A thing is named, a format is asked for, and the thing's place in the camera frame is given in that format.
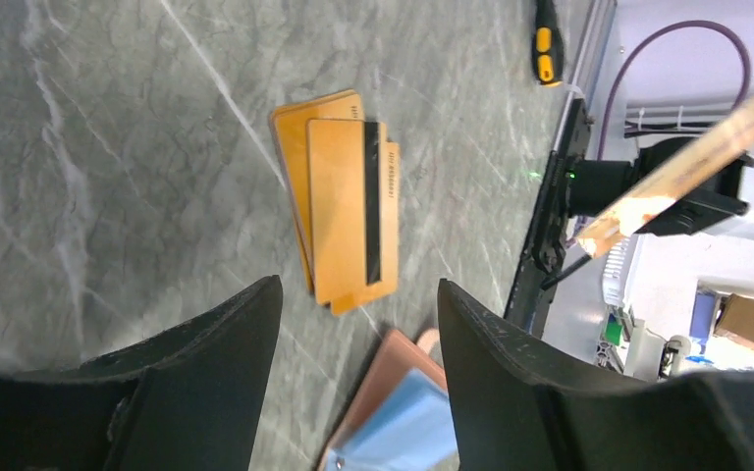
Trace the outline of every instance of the white wall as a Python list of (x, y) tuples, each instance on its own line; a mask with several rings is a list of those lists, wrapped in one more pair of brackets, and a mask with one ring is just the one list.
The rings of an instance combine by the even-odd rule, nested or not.
[[(638, 140), (648, 147), (658, 140)], [(643, 237), (631, 305), (636, 316), (666, 338), (687, 335), (699, 283), (754, 297), (754, 241), (726, 236)]]
[[(753, 65), (754, 0), (619, 0), (626, 54), (661, 27), (686, 20), (721, 23), (746, 43)], [(721, 34), (701, 28), (674, 31), (647, 47), (628, 70), (629, 107), (731, 102), (741, 83), (738, 55)]]

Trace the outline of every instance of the screwdriver handle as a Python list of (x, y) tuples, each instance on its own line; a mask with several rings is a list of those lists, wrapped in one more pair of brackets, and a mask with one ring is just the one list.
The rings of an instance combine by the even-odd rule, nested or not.
[(563, 81), (565, 45), (557, 21), (553, 0), (537, 0), (533, 33), (533, 74), (543, 86), (557, 86)]

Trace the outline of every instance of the marble countertop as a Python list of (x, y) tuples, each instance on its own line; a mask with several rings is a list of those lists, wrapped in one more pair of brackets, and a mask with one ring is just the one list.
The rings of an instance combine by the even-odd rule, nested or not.
[[(589, 2), (558, 1), (569, 43)], [(0, 0), (0, 370), (70, 366), (279, 274), (251, 469), (308, 469), (381, 333), (442, 277), (502, 312), (564, 91), (531, 2)], [(268, 114), (354, 88), (403, 147), (401, 287), (304, 289)]]

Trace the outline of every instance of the purple cable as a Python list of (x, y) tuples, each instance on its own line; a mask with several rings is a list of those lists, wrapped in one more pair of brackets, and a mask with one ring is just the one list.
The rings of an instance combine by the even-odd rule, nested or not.
[[(687, 27), (702, 27), (704, 29), (711, 29), (729, 39), (729, 42), (731, 42), (732, 45), (735, 46), (735, 50), (738, 51), (738, 58), (741, 60), (741, 88), (738, 90), (738, 94), (735, 96), (735, 102), (732, 104), (732, 107), (735, 108), (739, 103), (744, 101), (744, 98), (747, 97), (747, 92), (750, 90), (750, 77), (752, 76), (750, 54), (747, 52), (747, 46), (744, 45), (744, 42), (741, 41), (741, 38), (738, 37), (738, 35), (735, 34), (732, 29), (720, 23), (708, 22), (706, 20), (690, 20), (687, 22), (679, 22), (675, 23), (674, 25), (664, 26), (661, 29), (655, 31), (651, 36), (644, 39), (643, 42), (638, 44), (637, 47), (635, 47), (634, 50), (631, 51), (631, 54), (628, 55), (628, 59), (625, 60), (625, 62), (622, 64), (622, 67), (619, 68), (617, 77), (614, 79), (614, 83), (612, 83), (611, 90), (609, 91), (608, 101), (606, 102), (606, 111), (603, 114), (603, 125), (600, 129), (600, 142), (597, 146), (597, 156), (595, 160), (603, 160), (603, 152), (605, 151), (606, 147), (606, 135), (608, 134), (608, 121), (611, 117), (612, 106), (614, 106), (614, 99), (617, 96), (619, 84), (622, 81), (623, 77), (625, 77), (625, 73), (628, 71), (628, 67), (631, 66), (631, 63), (634, 62), (634, 59), (637, 57), (637, 55), (640, 54), (640, 52), (642, 52), (643, 49), (645, 49), (646, 46), (651, 44), (655, 39), (670, 32)], [(576, 218), (576, 226), (574, 226), (573, 233), (575, 235), (578, 234), (584, 226), (585, 217), (578, 216)], [(570, 247), (573, 242), (574, 237), (570, 238), (567, 241), (566, 245)]]

